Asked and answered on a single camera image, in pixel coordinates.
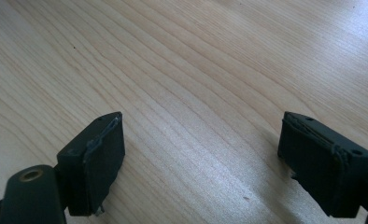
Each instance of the wood grain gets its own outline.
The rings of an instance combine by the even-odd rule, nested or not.
[[[0,1],[0,199],[121,111],[106,213],[69,223],[363,223],[290,179],[286,110],[368,148],[368,0]]]

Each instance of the wooden table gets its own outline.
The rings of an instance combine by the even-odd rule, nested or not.
[[[106,213],[68,223],[363,223],[290,179],[287,110],[368,149],[368,0],[0,1],[0,199],[121,111]]]

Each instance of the wooden surface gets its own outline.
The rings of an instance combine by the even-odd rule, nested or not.
[[[368,149],[368,0],[0,1],[0,199],[121,111],[106,213],[69,223],[363,223],[290,179],[286,110]]]

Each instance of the screw hole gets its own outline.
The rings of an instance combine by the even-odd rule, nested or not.
[[[42,170],[37,169],[37,170],[30,170],[27,171],[26,173],[22,174],[21,177],[19,177],[19,180],[21,182],[30,182],[32,180],[35,180],[37,178],[39,178],[40,176],[42,176]]]
[[[352,153],[353,153],[353,154],[356,154],[356,155],[358,155],[358,156],[361,156],[361,155],[362,155],[362,152],[360,152],[360,151],[358,151],[358,150],[356,150],[356,149],[353,149],[353,150],[352,150]]]

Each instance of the black object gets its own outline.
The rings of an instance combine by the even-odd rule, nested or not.
[[[0,224],[65,223],[66,207],[71,216],[100,215],[124,155],[121,112],[94,120],[58,153],[54,168],[37,165],[8,180]]]
[[[278,156],[327,216],[368,211],[368,150],[315,119],[286,112]]]

